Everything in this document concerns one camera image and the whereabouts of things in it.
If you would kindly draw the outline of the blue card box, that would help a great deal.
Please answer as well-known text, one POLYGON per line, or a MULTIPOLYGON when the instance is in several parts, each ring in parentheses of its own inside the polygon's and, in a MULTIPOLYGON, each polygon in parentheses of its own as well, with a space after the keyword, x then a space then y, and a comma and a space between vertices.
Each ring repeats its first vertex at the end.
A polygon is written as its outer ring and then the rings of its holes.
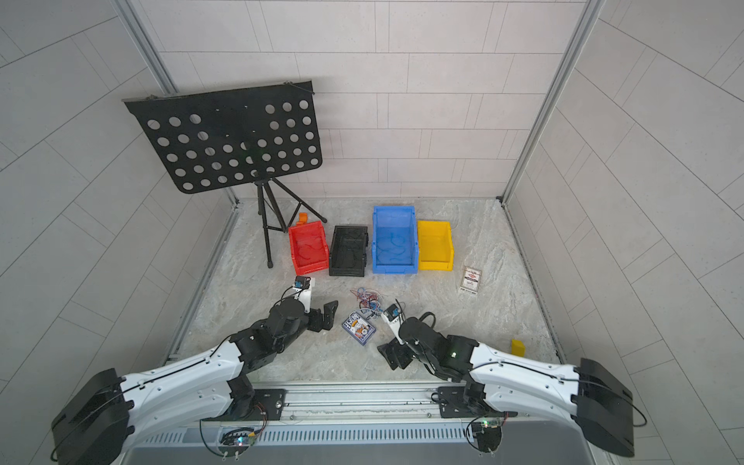
POLYGON ((358 312, 351 313, 343 322, 342 327, 362 346, 365 346, 377 331, 376 327, 358 312))

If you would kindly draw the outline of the white red card box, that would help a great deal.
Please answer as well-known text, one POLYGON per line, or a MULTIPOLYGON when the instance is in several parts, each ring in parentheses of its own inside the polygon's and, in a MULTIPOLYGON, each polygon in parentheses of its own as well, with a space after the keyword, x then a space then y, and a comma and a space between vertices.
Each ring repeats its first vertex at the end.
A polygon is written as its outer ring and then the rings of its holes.
POLYGON ((480 290, 481 279, 482 272, 479 269, 465 267, 463 269, 463 276, 459 285, 459 290, 476 296, 480 290))

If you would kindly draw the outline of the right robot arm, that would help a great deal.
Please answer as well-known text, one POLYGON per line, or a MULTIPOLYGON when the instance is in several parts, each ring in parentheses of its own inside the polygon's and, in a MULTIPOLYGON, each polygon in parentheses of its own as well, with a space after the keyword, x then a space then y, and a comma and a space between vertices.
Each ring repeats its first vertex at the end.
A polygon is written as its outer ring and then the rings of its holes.
POLYGON ((439 402, 471 416, 463 434, 480 453, 497 451, 506 420, 525 414, 577 429, 607 453, 635 455, 633 395, 600 362, 537 362, 472 338, 445 336, 422 318, 387 310, 381 320, 394 334, 378 348, 391 369, 418 360, 432 376, 463 385, 460 399, 439 402))

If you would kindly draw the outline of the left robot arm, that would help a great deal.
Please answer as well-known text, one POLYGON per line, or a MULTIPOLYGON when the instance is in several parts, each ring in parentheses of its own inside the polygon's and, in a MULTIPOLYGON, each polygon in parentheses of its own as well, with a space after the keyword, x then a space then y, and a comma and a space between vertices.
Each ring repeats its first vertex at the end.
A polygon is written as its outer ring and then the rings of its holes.
POLYGON ((329 331, 337 301, 317 309, 294 298, 197 356, 145 372, 93 375, 52 421, 58 464, 110 464, 124 451, 173 427, 254 408, 247 376, 275 360, 302 333, 329 331))

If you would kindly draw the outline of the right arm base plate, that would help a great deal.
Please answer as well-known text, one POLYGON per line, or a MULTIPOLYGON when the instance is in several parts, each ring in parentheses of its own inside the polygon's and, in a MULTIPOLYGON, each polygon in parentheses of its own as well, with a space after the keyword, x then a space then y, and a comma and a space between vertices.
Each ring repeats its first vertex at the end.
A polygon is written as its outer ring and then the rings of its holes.
POLYGON ((474 400, 466 395, 465 387, 438 387, 430 396, 432 403, 439 407, 443 419, 464 418, 516 418, 518 412, 502 412, 489 407, 482 399, 474 400))

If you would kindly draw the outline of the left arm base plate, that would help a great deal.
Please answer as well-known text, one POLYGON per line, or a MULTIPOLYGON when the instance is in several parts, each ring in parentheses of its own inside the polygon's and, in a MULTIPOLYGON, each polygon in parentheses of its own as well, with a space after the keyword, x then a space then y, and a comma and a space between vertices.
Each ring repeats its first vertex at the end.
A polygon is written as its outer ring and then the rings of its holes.
POLYGON ((253 396, 233 400, 220 416, 207 418, 207 422, 276 422, 281 420, 286 389, 258 389, 253 396))

